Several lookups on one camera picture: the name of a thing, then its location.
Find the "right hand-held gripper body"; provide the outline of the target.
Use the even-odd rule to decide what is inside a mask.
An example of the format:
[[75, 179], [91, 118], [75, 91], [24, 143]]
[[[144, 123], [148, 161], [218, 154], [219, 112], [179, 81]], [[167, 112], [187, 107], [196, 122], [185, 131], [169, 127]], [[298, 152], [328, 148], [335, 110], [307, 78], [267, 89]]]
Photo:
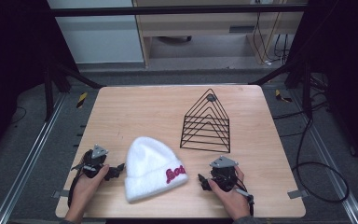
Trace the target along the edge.
[[238, 181], [235, 167], [238, 163], [228, 157], [220, 156], [210, 163], [212, 181], [223, 191], [229, 192]]

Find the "yellow black striped tape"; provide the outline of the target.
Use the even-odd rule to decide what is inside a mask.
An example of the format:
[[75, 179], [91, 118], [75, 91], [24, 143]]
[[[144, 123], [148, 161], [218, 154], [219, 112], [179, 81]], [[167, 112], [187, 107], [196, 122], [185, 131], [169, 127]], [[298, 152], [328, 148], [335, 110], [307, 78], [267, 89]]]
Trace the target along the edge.
[[281, 92], [279, 90], [275, 90], [275, 98], [279, 101], [283, 101], [286, 103], [291, 103], [293, 102], [292, 99], [290, 97], [283, 97]]
[[82, 92], [82, 93], [80, 94], [79, 99], [78, 99], [78, 101], [77, 101], [77, 103], [76, 103], [76, 108], [81, 108], [81, 107], [83, 106], [83, 104], [84, 104], [84, 102], [85, 102], [87, 96], [88, 96], [88, 93], [87, 93], [87, 92]]

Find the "grey metal table bracket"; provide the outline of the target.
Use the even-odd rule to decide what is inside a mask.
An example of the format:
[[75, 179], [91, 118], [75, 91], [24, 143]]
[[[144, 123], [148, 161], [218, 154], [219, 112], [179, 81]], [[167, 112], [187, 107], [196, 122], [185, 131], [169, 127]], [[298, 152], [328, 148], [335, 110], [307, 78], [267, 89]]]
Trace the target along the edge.
[[60, 197], [68, 197], [68, 196], [69, 196], [69, 191], [66, 189], [54, 190], [51, 195], [52, 198], [56, 198], [56, 199], [59, 199]]
[[309, 196], [309, 193], [305, 189], [288, 191], [287, 194], [291, 200], [295, 198], [305, 198]]

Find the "black metal stand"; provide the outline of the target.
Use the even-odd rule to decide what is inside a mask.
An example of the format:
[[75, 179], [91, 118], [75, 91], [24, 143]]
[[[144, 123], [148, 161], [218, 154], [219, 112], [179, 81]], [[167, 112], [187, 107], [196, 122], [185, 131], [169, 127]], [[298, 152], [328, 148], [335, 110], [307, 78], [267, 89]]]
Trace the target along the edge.
[[265, 77], [250, 82], [250, 85], [264, 85], [269, 80], [280, 74], [288, 73], [284, 85], [289, 88], [295, 88], [299, 82], [302, 82], [302, 109], [309, 119], [312, 118], [312, 108], [310, 99], [310, 63], [307, 60], [292, 60], [275, 69]]
[[100, 89], [103, 87], [102, 84], [98, 84], [82, 76], [79, 72], [61, 63], [47, 63], [43, 72], [46, 97], [45, 121], [49, 121], [54, 112], [53, 86], [56, 86], [59, 92], [68, 92], [71, 90], [71, 84], [66, 79], [67, 76], [73, 77], [93, 89]]

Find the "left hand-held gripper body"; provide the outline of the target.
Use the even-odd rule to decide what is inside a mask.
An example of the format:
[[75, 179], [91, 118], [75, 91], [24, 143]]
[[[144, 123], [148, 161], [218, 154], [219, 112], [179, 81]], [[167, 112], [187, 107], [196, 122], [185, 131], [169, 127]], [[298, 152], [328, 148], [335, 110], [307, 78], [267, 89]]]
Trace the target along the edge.
[[89, 149], [83, 156], [80, 165], [81, 172], [88, 178], [96, 176], [103, 168], [107, 154], [108, 151], [98, 145], [95, 145], [93, 149]]

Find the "aluminium floor rail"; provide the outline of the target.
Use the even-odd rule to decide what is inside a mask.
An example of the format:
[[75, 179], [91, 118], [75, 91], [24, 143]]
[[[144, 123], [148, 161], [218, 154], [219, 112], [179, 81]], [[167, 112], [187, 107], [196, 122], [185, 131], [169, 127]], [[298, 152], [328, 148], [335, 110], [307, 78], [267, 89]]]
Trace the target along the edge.
[[65, 101], [66, 94], [60, 93], [56, 102], [53, 105], [53, 112], [51, 117], [44, 122], [38, 136], [36, 137], [33, 146], [28, 153], [25, 162], [23, 163], [20, 171], [18, 172], [10, 190], [8, 191], [5, 199], [0, 205], [0, 224], [7, 224], [10, 215], [17, 204], [21, 193], [29, 179], [31, 172], [36, 165], [36, 162], [39, 158], [40, 153], [44, 145], [46, 144], [49, 134], [52, 131], [52, 128], [57, 120], [57, 117], [60, 115], [62, 110], [62, 105]]
[[334, 161], [331, 154], [328, 152], [327, 147], [318, 129], [313, 125], [313, 118], [311, 115], [312, 108], [303, 109], [299, 93], [293, 90], [290, 90], [289, 92], [293, 98], [294, 104], [296, 105], [301, 114], [301, 118], [306, 124], [306, 128], [303, 135], [308, 134], [310, 136], [310, 139], [319, 157], [319, 161], [300, 162], [299, 155], [301, 147], [299, 147], [296, 154], [296, 172], [299, 173], [299, 168], [306, 165], [318, 165], [323, 167], [326, 171], [329, 181], [334, 188], [335, 194], [337, 195], [337, 199], [327, 200], [320, 196], [317, 197], [316, 194], [312, 193], [310, 189], [308, 189], [308, 194], [326, 203], [341, 204], [348, 218], [350, 219], [351, 224], [358, 224], [358, 202], [351, 191], [348, 181], [341, 174], [336, 162]]

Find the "white cabinet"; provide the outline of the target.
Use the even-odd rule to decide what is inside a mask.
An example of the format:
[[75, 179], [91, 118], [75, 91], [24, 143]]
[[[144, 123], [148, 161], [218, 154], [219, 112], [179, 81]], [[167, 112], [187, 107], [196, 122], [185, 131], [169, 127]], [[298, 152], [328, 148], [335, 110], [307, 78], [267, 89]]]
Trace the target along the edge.
[[[132, 7], [131, 0], [48, 0], [51, 9]], [[57, 17], [77, 64], [142, 63], [138, 27], [130, 16]]]

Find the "white fluffy beanie hat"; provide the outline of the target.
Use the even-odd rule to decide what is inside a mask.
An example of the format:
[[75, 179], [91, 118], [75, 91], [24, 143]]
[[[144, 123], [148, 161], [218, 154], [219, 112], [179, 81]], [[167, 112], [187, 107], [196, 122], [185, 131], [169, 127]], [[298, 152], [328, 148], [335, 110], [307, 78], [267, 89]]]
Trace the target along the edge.
[[179, 187], [188, 180], [186, 168], [174, 152], [151, 137], [136, 138], [126, 161], [125, 195], [129, 203]]

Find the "black horizontal frame bar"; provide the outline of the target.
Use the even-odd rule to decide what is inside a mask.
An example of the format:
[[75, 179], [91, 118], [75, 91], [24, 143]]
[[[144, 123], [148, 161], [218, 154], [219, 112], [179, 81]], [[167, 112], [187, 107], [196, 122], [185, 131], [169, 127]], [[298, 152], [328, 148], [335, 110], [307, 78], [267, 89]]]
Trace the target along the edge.
[[222, 5], [222, 6], [171, 6], [171, 7], [97, 7], [50, 9], [55, 17], [170, 15], [211, 13], [298, 12], [308, 9], [307, 4], [283, 5]]

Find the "person's left hand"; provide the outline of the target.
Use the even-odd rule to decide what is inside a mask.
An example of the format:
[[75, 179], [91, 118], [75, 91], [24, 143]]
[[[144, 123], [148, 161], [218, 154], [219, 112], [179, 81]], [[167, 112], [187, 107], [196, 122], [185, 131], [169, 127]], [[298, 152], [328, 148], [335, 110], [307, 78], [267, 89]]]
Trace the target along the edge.
[[73, 191], [71, 206], [68, 211], [68, 216], [83, 217], [85, 209], [92, 199], [97, 188], [103, 182], [104, 177], [109, 171], [109, 165], [104, 165], [99, 173], [93, 178], [81, 176]]

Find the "person's right hand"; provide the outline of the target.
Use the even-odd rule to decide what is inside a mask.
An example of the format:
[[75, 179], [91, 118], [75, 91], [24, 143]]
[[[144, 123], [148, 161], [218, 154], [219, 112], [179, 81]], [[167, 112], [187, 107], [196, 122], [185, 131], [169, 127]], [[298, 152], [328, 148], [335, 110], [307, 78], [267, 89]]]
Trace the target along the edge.
[[223, 204], [227, 214], [234, 220], [238, 220], [242, 217], [250, 216], [250, 207], [247, 199], [239, 194], [235, 189], [225, 192], [219, 188], [219, 186], [209, 179], [208, 183], [212, 189], [212, 192]]

